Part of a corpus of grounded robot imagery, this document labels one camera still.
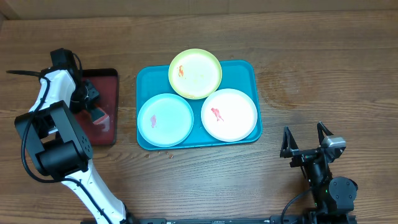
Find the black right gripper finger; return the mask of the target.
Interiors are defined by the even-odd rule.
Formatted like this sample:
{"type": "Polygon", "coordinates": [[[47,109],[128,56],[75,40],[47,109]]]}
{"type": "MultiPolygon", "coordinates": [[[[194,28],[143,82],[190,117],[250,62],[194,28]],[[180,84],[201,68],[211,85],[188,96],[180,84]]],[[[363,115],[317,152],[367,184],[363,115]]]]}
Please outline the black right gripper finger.
{"type": "Polygon", "coordinates": [[[281,152],[295,152],[298,151],[299,147],[295,142],[295,139],[288,126],[284,127],[283,140],[281,152]]]}
{"type": "Polygon", "coordinates": [[[333,133],[321,121],[319,121],[317,124],[317,133],[320,144],[323,142],[325,136],[333,135],[333,133]]]}

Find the light blue plate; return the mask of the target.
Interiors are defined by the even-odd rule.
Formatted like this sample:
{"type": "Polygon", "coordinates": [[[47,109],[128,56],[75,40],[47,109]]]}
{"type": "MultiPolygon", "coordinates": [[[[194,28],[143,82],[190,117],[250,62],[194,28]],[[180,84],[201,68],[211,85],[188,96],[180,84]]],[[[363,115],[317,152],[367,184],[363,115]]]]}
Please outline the light blue plate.
{"type": "Polygon", "coordinates": [[[171,93],[148,99],[137,115],[139,134],[157,147],[180,144],[191,133],[193,124],[192,107],[181,96],[171,93]]]}

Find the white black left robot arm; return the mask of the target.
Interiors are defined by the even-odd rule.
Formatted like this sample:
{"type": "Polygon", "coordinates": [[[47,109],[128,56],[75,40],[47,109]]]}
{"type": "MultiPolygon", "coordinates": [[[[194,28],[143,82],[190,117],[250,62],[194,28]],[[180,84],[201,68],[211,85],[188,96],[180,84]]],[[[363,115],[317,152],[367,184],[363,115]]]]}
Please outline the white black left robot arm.
{"type": "Polygon", "coordinates": [[[116,142],[117,71],[50,68],[16,73],[37,77],[41,84],[32,108],[14,122],[26,172],[38,182],[69,187],[93,214],[95,223],[134,223],[93,162],[94,146],[116,142]]]}

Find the yellow plate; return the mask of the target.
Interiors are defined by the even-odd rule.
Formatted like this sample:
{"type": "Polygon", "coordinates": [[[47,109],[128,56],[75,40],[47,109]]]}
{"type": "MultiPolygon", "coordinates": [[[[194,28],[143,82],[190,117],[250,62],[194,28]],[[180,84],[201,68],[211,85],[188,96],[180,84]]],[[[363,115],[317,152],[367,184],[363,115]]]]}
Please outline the yellow plate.
{"type": "Polygon", "coordinates": [[[171,61],[168,77],[177,94],[199,100],[218,89],[223,72],[219,60],[212,53],[203,49],[188,49],[171,61]]]}

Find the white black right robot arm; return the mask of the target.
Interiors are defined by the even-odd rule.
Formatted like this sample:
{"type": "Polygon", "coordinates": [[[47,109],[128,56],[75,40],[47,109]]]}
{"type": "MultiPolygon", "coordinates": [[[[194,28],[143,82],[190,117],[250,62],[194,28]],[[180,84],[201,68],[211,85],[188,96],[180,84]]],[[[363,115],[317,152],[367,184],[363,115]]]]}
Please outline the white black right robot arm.
{"type": "Polygon", "coordinates": [[[300,167],[321,214],[341,215],[354,210],[358,185],[346,177],[333,177],[329,165],[346,149],[343,137],[334,135],[326,126],[317,124],[319,145],[315,149],[300,150],[286,126],[280,157],[291,158],[291,167],[300,167]]]}

